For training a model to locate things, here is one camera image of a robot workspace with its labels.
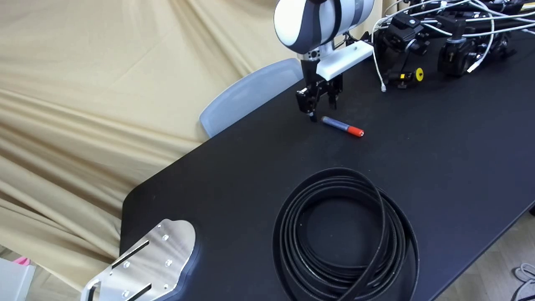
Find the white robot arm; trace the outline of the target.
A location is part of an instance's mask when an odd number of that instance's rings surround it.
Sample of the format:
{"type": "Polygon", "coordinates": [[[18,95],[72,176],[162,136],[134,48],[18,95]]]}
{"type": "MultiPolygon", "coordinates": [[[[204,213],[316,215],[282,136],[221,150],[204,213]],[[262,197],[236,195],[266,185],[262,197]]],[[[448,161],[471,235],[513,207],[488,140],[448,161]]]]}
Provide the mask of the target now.
{"type": "Polygon", "coordinates": [[[373,54],[369,41],[349,29],[371,13],[374,0],[279,0],[274,8],[277,39],[299,54],[304,86],[296,91],[297,106],[316,120],[323,95],[338,105],[346,69],[373,54]]]}

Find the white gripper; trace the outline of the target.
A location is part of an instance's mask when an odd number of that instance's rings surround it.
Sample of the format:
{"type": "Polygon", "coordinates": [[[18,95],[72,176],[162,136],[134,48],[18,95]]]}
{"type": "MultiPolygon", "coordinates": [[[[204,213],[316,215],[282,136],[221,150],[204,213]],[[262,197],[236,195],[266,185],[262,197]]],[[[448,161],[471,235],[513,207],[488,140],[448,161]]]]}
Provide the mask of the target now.
{"type": "MultiPolygon", "coordinates": [[[[373,54],[373,46],[366,41],[353,41],[349,44],[341,44],[334,48],[331,43],[312,48],[301,56],[301,64],[304,69],[319,74],[328,81],[328,101],[331,108],[338,106],[339,93],[343,91],[343,78],[338,76],[354,64],[373,54]]],[[[317,120],[316,105],[317,95],[309,88],[301,88],[296,91],[297,106],[312,121],[317,120]]]]}

